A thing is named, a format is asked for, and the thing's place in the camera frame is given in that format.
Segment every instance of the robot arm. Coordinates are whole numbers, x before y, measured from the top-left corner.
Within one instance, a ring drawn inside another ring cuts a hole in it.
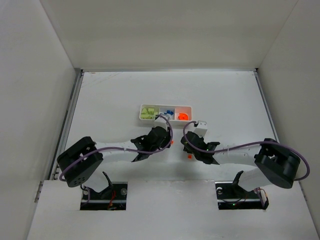
[[[188,131],[185,135],[193,146],[186,141],[185,137],[182,137],[181,143],[184,145],[183,150],[193,154],[197,160],[205,164],[233,163],[257,167],[253,170],[238,172],[233,180],[233,186],[238,190],[240,187],[244,191],[250,192],[271,184],[284,189],[292,188],[300,158],[288,149],[272,144],[262,144],[260,149],[247,147],[228,151],[229,146],[221,146],[220,142],[204,142],[204,136],[207,132],[205,121],[199,121],[194,126],[195,129]],[[264,139],[264,142],[276,143],[270,138]],[[199,151],[194,146],[208,152]]]
[[[70,188],[82,185],[94,173],[104,159],[108,162],[138,162],[150,155],[169,148],[172,140],[172,129],[168,116],[161,115],[154,121],[154,127],[148,135],[142,135],[126,142],[94,142],[86,136],[68,148],[58,158],[64,177]]]

